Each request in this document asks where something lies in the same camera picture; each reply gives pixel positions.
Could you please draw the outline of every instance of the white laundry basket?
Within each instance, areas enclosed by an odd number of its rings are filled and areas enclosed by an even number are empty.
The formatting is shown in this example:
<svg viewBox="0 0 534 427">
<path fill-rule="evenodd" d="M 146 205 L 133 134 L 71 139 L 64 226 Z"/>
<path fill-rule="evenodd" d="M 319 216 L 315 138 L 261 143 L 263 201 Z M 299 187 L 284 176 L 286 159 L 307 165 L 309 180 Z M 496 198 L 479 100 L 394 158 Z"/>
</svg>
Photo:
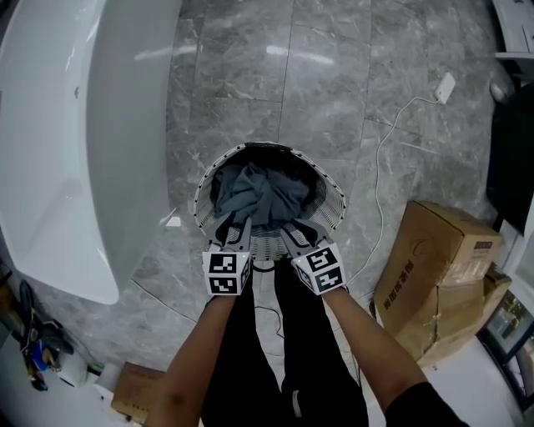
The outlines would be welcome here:
<svg viewBox="0 0 534 427">
<path fill-rule="evenodd" d="M 215 173 L 235 154 L 247 148 L 264 148 L 266 150 L 279 150 L 281 153 L 291 153 L 309 164 L 317 172 L 315 198 L 303 207 L 300 217 L 323 225 L 329 233 L 336 229 L 345 216 L 346 201 L 345 195 L 334 180 L 302 152 L 278 143 L 258 142 L 245 143 L 230 149 L 226 154 L 215 160 L 202 179 L 200 179 L 194 195 L 193 214 L 204 235 L 206 234 L 205 229 L 208 229 L 215 221 L 215 206 L 210 197 L 211 184 Z M 292 226 L 289 226 L 289 228 L 293 229 L 292 234 L 297 240 L 303 240 L 304 236 L 298 230 Z M 280 229 L 266 230 L 262 227 L 253 227 L 250 252 L 253 258 L 259 261 L 275 261 L 282 258 L 287 254 L 287 248 L 280 236 Z"/>
</svg>

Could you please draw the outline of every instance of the blue object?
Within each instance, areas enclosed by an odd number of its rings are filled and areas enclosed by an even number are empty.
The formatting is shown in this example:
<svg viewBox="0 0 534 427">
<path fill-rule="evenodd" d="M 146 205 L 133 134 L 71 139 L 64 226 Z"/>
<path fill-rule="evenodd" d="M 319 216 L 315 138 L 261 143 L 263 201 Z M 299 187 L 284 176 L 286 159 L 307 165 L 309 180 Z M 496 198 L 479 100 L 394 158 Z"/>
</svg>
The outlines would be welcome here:
<svg viewBox="0 0 534 427">
<path fill-rule="evenodd" d="M 33 352 L 32 352 L 32 361 L 33 361 L 33 364 L 35 364 L 35 367 L 40 371 L 44 371 L 48 369 L 47 364 L 43 360 L 44 349 L 46 349 L 46 346 L 44 345 L 41 339 L 35 342 L 35 345 L 33 346 Z"/>
</svg>

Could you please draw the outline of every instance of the person's leg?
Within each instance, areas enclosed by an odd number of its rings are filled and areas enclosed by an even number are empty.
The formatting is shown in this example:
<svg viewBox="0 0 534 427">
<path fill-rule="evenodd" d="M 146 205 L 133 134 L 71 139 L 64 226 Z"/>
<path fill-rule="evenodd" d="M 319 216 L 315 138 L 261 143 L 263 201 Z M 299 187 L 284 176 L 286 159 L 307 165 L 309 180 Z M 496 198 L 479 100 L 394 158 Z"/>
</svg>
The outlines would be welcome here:
<svg viewBox="0 0 534 427">
<path fill-rule="evenodd" d="M 301 424 L 367 425 L 361 388 L 341 357 L 322 298 L 299 281 L 289 260 L 276 263 L 275 291 L 284 322 L 285 405 L 295 407 L 298 390 Z"/>
<path fill-rule="evenodd" d="M 235 299 L 224 331 L 202 422 L 206 427 L 279 425 L 281 408 L 275 374 L 256 334 L 251 274 L 243 293 Z"/>
</svg>

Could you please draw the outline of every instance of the gray towel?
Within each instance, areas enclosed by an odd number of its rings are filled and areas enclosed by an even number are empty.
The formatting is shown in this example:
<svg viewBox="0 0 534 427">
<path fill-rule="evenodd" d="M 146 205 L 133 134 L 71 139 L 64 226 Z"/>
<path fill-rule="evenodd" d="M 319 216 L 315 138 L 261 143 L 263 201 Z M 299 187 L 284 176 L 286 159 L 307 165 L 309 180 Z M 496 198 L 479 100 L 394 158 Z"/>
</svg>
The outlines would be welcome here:
<svg viewBox="0 0 534 427">
<path fill-rule="evenodd" d="M 217 218 L 235 211 L 236 223 L 243 223 L 250 216 L 252 225 L 270 228 L 298 218 L 301 204 L 310 191 L 301 181 L 253 163 L 222 167 L 214 181 L 219 185 L 215 203 Z"/>
</svg>

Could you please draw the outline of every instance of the brown cardboard box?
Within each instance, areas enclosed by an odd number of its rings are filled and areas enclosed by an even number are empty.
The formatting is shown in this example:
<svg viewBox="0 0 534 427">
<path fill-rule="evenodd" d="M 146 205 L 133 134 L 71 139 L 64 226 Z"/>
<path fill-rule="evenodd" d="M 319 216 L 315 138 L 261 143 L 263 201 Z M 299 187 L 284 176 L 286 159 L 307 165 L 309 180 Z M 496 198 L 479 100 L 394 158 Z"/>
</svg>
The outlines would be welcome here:
<svg viewBox="0 0 534 427">
<path fill-rule="evenodd" d="M 490 316 L 504 298 L 504 295 L 506 294 L 506 291 L 510 285 L 511 279 L 506 274 L 502 273 L 495 263 L 491 263 L 491 266 L 483 279 L 484 304 L 482 306 L 481 317 L 474 322 L 473 318 L 468 319 L 466 317 L 466 315 L 468 315 L 467 313 L 471 313 L 474 317 L 475 313 L 478 314 L 478 308 L 476 308 L 476 310 L 469 309 L 465 314 L 462 313 L 460 317 L 463 317 L 465 324 L 472 323 L 472 325 L 461 329 L 446 338 L 436 341 L 418 360 L 419 365 L 432 366 L 439 360 L 444 359 L 445 357 L 450 356 L 460 350 L 463 345 L 471 340 L 471 338 L 486 324 Z"/>
<path fill-rule="evenodd" d="M 482 280 L 500 246 L 501 236 L 467 213 L 407 204 L 375 305 L 415 360 L 435 360 L 472 334 L 482 317 Z"/>
<path fill-rule="evenodd" d="M 111 407 L 134 421 L 144 423 L 157 393 L 164 372 L 126 363 L 118 378 Z"/>
</svg>

